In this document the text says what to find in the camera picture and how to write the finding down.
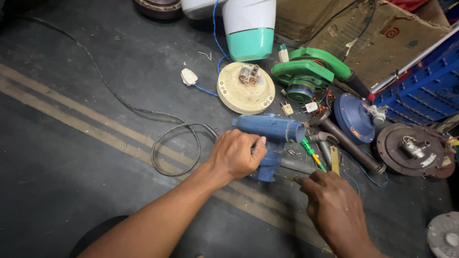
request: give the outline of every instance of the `left hand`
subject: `left hand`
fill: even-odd
[[[229,180],[241,179],[255,171],[266,155],[266,137],[242,133],[238,129],[218,136],[206,164]]]

